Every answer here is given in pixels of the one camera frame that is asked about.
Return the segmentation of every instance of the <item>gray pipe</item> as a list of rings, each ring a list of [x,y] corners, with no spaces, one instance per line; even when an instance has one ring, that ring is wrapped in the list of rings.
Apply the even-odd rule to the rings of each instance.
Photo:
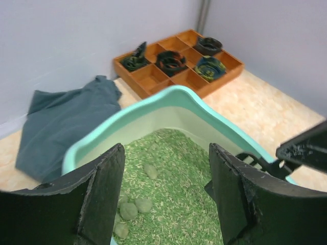
[[[202,0],[196,31],[203,35],[211,0]]]

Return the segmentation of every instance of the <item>marble countertop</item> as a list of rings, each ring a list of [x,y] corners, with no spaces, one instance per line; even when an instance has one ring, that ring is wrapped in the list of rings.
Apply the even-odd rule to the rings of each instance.
[[[122,80],[115,80],[123,93],[125,108],[140,98]],[[204,98],[215,111],[240,127],[266,151],[275,156],[276,148],[291,137],[311,128],[324,117],[283,94],[278,89],[244,71],[238,78]],[[0,189],[34,188],[37,182],[15,169],[21,131],[0,140]],[[297,184],[327,191],[327,175],[301,167],[291,177]]]

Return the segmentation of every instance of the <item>wooden box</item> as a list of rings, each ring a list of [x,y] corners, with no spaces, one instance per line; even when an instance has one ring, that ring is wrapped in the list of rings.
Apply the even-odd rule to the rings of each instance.
[[[208,82],[193,71],[193,68],[202,57],[199,52],[192,48],[196,44],[198,36],[203,37],[194,30],[188,30],[148,45],[145,56],[150,64],[133,72],[129,72],[120,63],[122,59],[131,55],[132,52],[121,55],[113,60],[114,69],[118,76],[143,99],[175,84],[186,86],[203,98],[238,77],[244,68],[244,64],[225,50],[222,50],[214,57],[225,65],[226,74],[217,80]],[[167,50],[178,51],[183,54],[186,57],[188,68],[172,77],[168,77],[154,64],[157,55]]]

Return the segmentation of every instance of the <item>white wall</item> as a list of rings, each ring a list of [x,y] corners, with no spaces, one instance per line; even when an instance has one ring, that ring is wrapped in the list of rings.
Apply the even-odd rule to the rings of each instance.
[[[0,1],[0,138],[21,127],[34,90],[114,78],[114,57],[195,28],[200,2]]]
[[[246,69],[327,116],[327,1],[211,1],[204,34]]]

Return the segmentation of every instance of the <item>dark green cloth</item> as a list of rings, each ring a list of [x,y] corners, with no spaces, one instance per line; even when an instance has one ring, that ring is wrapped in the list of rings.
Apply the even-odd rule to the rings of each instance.
[[[118,112],[120,97],[115,83],[105,76],[68,92],[35,91],[16,168],[42,183],[60,177],[67,149]]]

